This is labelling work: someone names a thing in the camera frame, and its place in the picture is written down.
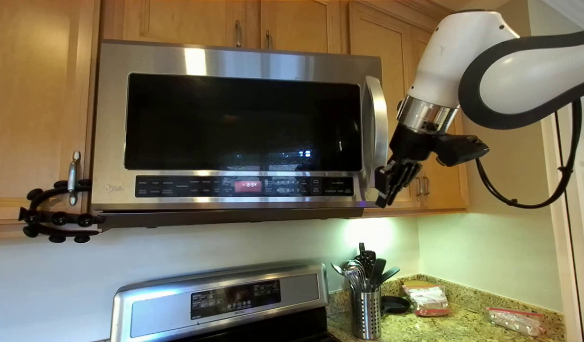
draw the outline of stainless steel stove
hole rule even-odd
[[[255,266],[124,286],[111,342],[339,342],[325,266]]]

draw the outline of utensil holder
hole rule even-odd
[[[381,288],[374,292],[351,290],[351,332],[362,340],[381,337]]]

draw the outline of kitchen cabinet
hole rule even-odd
[[[427,19],[416,9],[391,1],[349,3],[349,52],[381,58],[390,136],[397,126],[397,104],[414,80],[429,32],[439,22]],[[462,134],[460,115],[448,132]],[[367,209],[364,216],[398,215],[403,210],[464,210],[467,206],[465,165],[443,167],[432,155],[423,163],[420,177],[398,194],[394,205]]]
[[[339,0],[104,0],[103,37],[340,53]]]
[[[0,1],[0,237],[21,236],[26,194],[67,179],[74,151],[89,176],[98,19],[98,0]],[[78,213],[85,199],[48,206]]]
[[[340,53],[339,0],[260,2],[261,48]]]
[[[105,0],[103,37],[242,46],[244,15],[239,0]]]

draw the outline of microwave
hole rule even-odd
[[[377,57],[105,40],[92,209],[374,206]]]

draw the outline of microwave window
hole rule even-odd
[[[125,168],[360,171],[360,123],[358,85],[131,74]]]

